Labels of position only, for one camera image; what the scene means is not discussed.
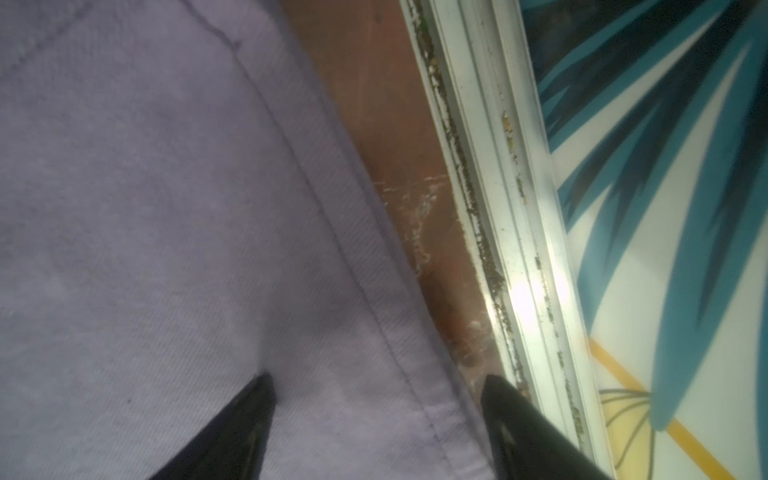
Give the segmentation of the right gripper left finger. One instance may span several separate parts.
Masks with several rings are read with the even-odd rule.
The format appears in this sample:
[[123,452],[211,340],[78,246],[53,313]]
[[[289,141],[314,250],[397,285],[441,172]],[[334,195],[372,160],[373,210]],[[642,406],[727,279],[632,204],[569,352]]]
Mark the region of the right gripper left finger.
[[263,373],[253,378],[153,478],[257,479],[275,406],[272,376]]

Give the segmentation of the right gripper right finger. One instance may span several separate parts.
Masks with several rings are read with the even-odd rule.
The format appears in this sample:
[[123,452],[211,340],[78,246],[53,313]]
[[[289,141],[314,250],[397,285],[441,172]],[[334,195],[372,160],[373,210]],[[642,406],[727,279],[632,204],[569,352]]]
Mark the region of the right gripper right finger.
[[505,378],[486,377],[481,410],[499,479],[599,480],[608,477]]

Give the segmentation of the purple long pants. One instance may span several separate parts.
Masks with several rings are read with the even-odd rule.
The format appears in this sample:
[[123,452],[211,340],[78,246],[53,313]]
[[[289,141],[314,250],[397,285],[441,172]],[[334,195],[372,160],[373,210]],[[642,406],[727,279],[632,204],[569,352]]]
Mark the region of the purple long pants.
[[1,5],[1,475],[154,479],[253,378],[257,479],[491,479],[276,1]]

